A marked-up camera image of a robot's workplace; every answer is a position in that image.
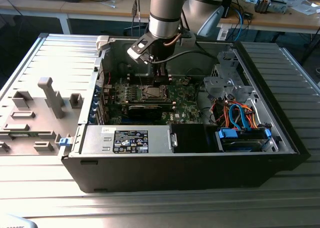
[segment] label sticker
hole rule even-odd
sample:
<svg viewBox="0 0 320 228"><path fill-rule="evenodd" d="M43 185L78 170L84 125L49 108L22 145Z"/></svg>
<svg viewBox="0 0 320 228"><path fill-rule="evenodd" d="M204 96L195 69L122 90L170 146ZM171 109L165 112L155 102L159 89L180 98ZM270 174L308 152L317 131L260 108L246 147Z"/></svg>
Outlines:
<svg viewBox="0 0 320 228"><path fill-rule="evenodd" d="M116 128L115 127L102 127L101 133L115 133Z"/></svg>
<svg viewBox="0 0 320 228"><path fill-rule="evenodd" d="M113 152L122 153L148 153L148 131L114 131Z"/></svg>

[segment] power supply label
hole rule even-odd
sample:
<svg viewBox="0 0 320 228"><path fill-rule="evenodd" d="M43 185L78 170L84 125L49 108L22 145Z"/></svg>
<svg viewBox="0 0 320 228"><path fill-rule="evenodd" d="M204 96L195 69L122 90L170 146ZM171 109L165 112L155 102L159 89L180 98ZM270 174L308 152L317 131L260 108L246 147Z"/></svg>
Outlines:
<svg viewBox="0 0 320 228"><path fill-rule="evenodd" d="M122 153L148 153L148 131L115 131L113 152Z"/></svg>

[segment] gray plastic tab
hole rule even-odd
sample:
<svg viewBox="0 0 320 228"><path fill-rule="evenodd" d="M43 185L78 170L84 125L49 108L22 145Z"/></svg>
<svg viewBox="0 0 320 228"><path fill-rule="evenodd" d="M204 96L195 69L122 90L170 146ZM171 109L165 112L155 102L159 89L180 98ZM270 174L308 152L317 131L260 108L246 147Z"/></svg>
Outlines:
<svg viewBox="0 0 320 228"><path fill-rule="evenodd" d="M56 97L56 94L51 86L52 82L53 81L51 77L42 77L38 82L38 87L44 91L55 117L59 119L64 116L64 112L61 109L61 101Z"/></svg>

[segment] circuit board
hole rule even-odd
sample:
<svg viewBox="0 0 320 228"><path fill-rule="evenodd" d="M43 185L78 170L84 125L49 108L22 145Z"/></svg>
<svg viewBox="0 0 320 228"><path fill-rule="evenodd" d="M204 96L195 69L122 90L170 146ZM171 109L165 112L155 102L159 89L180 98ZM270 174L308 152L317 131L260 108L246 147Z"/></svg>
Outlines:
<svg viewBox="0 0 320 228"><path fill-rule="evenodd" d="M146 85L129 85L120 79L113 84L112 101L107 110L110 125L166 125L172 123L202 123L195 98L194 84L188 78L173 78L170 85L152 87ZM160 119L132 120L127 110L138 106L161 108Z"/></svg>

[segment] motherboard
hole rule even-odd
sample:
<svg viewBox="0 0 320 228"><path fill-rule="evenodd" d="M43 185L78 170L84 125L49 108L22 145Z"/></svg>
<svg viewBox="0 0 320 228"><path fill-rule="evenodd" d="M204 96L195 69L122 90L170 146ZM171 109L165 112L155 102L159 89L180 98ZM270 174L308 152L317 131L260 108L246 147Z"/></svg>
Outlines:
<svg viewBox="0 0 320 228"><path fill-rule="evenodd" d="M202 123L196 84L173 78L169 85L132 85L119 79L104 90L107 124L166 125Z"/></svg>

